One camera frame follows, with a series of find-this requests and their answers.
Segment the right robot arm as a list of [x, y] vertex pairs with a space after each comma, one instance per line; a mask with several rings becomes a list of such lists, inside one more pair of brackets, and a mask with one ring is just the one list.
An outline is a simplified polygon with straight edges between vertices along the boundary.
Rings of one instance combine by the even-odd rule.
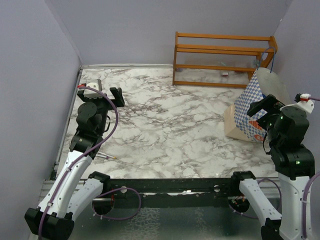
[[234, 172], [229, 189], [244, 195], [261, 225], [264, 240], [314, 240], [311, 222], [311, 186], [319, 173], [315, 158], [302, 141], [310, 125], [307, 115], [314, 107], [308, 93], [297, 94], [295, 103], [285, 105], [269, 94], [250, 104], [247, 115], [260, 110], [266, 113], [257, 120], [266, 131], [270, 150], [267, 152], [275, 165], [281, 190], [281, 211], [277, 211], [262, 192], [251, 171]]

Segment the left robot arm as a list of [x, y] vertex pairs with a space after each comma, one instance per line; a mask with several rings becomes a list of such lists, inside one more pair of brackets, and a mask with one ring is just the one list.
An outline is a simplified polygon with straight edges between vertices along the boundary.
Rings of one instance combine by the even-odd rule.
[[94, 173], [79, 190], [76, 189], [83, 173], [107, 140], [103, 135], [109, 129], [106, 126], [108, 112], [125, 105], [121, 88], [111, 87], [109, 90], [113, 99], [87, 84], [78, 86], [77, 96], [83, 103], [77, 110], [78, 126], [67, 159], [43, 200], [24, 215], [30, 231], [40, 240], [67, 240], [76, 219], [87, 205], [95, 197], [103, 198], [110, 193], [110, 177], [99, 172]]

